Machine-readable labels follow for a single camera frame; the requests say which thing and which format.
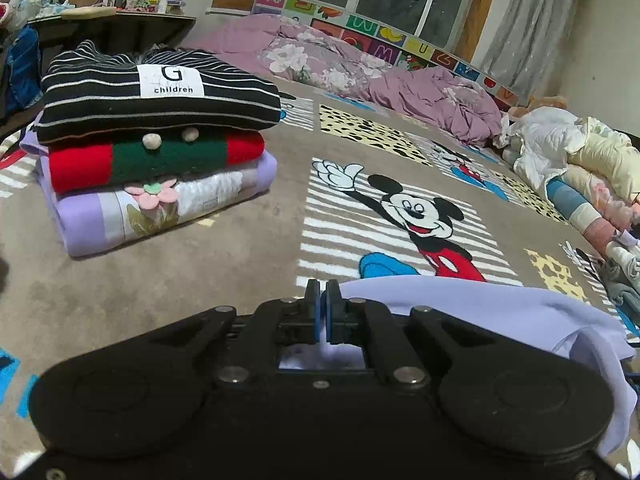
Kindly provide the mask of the cream bedding pile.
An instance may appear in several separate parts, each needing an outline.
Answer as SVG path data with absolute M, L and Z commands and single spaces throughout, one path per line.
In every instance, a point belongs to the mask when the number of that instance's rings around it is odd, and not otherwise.
M 602 217 L 620 231 L 639 224 L 639 151 L 630 137 L 599 119 L 578 122 L 584 146 L 567 156 L 561 179 L 582 194 Z

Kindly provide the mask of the grey curtain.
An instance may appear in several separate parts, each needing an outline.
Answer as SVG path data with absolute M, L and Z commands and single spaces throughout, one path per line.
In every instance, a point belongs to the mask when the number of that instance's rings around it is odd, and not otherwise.
M 539 91 L 562 56 L 577 0 L 510 0 L 480 67 L 521 98 Z

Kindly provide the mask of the blue striped sock garment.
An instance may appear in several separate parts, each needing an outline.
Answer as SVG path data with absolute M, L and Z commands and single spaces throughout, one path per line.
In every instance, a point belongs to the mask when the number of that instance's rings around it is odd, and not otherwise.
M 547 196 L 568 223 L 585 237 L 602 258 L 606 258 L 606 246 L 616 233 L 614 226 L 603 218 L 585 196 L 560 178 L 554 178 L 547 184 Z

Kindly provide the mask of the dark cluttered side table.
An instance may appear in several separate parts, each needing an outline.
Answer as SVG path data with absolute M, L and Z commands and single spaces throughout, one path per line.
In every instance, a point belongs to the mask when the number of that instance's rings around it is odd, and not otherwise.
M 41 73 L 55 55 L 75 49 L 85 39 L 93 41 L 102 53 L 141 53 L 154 44 L 178 46 L 195 23 L 196 18 L 190 16 L 140 12 L 81 20 L 55 15 L 28 22 L 39 37 Z

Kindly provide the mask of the lavender sweatpants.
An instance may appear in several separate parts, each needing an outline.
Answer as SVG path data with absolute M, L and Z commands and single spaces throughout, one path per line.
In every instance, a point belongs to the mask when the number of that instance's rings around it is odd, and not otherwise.
M 603 377 L 614 396 L 614 415 L 598 446 L 601 456 L 627 440 L 637 393 L 622 362 L 636 355 L 622 324 L 594 307 L 547 289 L 396 275 L 341 284 L 345 298 L 367 298 L 393 314 L 431 307 L 485 330 L 585 364 Z

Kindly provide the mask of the grey folded clothes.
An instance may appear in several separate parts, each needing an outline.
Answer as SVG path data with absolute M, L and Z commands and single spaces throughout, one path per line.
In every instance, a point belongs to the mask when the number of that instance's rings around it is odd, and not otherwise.
M 600 266 L 600 278 L 612 304 L 634 327 L 639 327 L 639 292 L 612 259 Z

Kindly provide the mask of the colourful alphabet foam board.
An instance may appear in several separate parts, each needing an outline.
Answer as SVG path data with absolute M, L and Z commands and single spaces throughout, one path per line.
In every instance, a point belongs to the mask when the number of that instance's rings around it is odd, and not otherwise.
M 408 32 L 348 12 L 339 6 L 317 0 L 254 0 L 250 12 L 285 16 L 404 70 L 442 66 L 456 76 L 479 84 L 500 110 L 520 104 L 520 97 L 511 89 L 462 58 Z

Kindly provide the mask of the Mickey Mouse brown blanket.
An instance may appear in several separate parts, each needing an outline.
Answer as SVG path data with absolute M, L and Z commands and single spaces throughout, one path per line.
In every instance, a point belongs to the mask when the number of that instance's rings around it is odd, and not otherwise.
M 267 192 L 108 252 L 66 252 L 18 148 L 2 164 L 1 474 L 15 479 L 634 479 L 639 338 L 602 257 L 515 179 L 413 120 L 284 84 Z M 626 442 L 593 368 L 431 307 L 393 314 L 430 383 L 326 340 L 326 283 L 426 275 L 558 292 L 620 322 Z M 320 337 L 262 387 L 216 381 L 238 316 L 321 287 Z

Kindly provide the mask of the pink floral quilt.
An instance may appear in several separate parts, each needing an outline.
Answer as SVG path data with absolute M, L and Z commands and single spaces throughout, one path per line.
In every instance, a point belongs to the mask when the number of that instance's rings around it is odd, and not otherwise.
M 502 114 L 479 84 L 442 66 L 404 70 L 292 18 L 253 14 L 182 43 L 256 75 L 273 75 L 381 105 L 483 144 L 501 132 Z

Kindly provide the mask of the red green folded sweater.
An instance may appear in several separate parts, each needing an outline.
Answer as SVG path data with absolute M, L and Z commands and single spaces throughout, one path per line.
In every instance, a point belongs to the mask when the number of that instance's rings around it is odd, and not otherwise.
M 77 143 L 50 148 L 49 172 L 52 188 L 64 194 L 174 174 L 209 174 L 252 162 L 264 151 L 259 132 L 240 130 L 200 134 L 191 141 L 166 136 L 157 148 L 147 148 L 141 140 Z

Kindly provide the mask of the lavender floral folded garment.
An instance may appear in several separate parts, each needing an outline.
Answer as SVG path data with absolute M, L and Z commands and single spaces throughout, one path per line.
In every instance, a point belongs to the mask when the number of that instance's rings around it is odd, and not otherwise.
M 50 156 L 32 130 L 25 132 L 21 148 L 37 157 L 39 184 L 63 246 L 73 258 L 108 252 L 250 200 L 269 190 L 278 169 L 276 159 L 263 152 L 252 162 L 203 177 L 162 177 L 101 191 L 58 194 Z

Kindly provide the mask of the black striped folded sweater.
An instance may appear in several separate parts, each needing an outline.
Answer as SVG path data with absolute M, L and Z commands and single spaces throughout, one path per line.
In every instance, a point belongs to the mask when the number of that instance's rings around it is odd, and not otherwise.
M 272 82 L 206 51 L 109 55 L 90 40 L 51 61 L 42 91 L 35 132 L 43 145 L 119 130 L 265 130 L 282 110 Z

